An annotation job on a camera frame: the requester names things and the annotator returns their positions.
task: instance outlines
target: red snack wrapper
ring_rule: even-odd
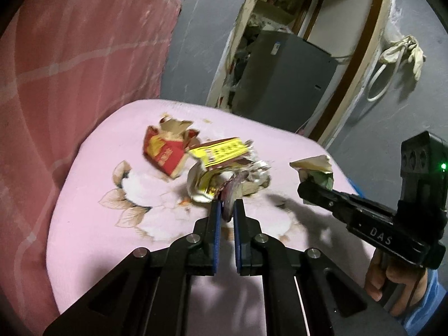
[[[163,118],[160,128],[149,126],[146,130],[144,155],[171,178],[176,178],[185,165],[185,148],[199,142],[199,131],[187,129],[192,123]]]

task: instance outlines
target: human hand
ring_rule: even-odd
[[[380,267],[382,253],[380,250],[375,250],[373,258],[370,262],[369,269],[366,273],[366,283],[364,284],[364,290],[375,301],[379,301],[382,297],[381,288],[384,285],[386,277],[398,284],[404,284],[405,288],[398,301],[393,305],[390,310],[392,316],[399,316],[406,309],[406,305],[411,297],[412,289],[415,286],[415,282],[418,280],[421,274],[421,268],[413,268],[403,262],[391,258],[386,271]],[[428,282],[428,270],[425,270],[425,274],[418,282],[415,289],[414,296],[410,306],[413,306],[419,302],[426,292],[426,285]]]

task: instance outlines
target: gray wall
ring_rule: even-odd
[[[423,130],[448,141],[448,34],[425,0],[396,0],[396,6],[402,9],[402,33],[414,35],[428,57],[420,81],[414,84],[412,68],[405,65],[377,103],[361,98],[329,148],[366,197],[392,208],[396,208],[402,185],[401,142]],[[447,256],[439,271],[445,287],[446,260]]]
[[[160,98],[204,105],[245,0],[182,0]]]

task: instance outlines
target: food crumb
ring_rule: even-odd
[[[189,205],[190,203],[191,203],[191,199],[189,197],[184,197],[179,202],[179,206],[186,206],[186,205]]]
[[[285,243],[285,242],[288,242],[288,241],[290,241],[290,238],[288,237],[288,236],[286,236],[286,235],[282,235],[282,236],[280,236],[280,239],[279,239],[281,242],[283,242],[283,243]]]

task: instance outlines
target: crumpled snack wrapper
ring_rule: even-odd
[[[313,182],[322,187],[333,189],[333,169],[328,155],[297,160],[296,162],[291,162],[290,166],[299,172],[300,183],[307,179],[312,179]],[[312,203],[305,200],[303,203],[312,205]]]
[[[178,121],[163,117],[160,126],[148,126],[143,142],[143,153],[158,168],[170,176],[179,176],[188,155],[185,149],[199,144],[199,131],[188,129],[192,121]]]
[[[243,171],[245,175],[232,178],[231,188],[241,192],[239,198],[270,183],[270,166],[258,160],[251,141],[243,143],[238,137],[222,139],[193,146],[188,153],[197,160],[187,177],[187,191],[195,202],[211,202],[232,176]]]

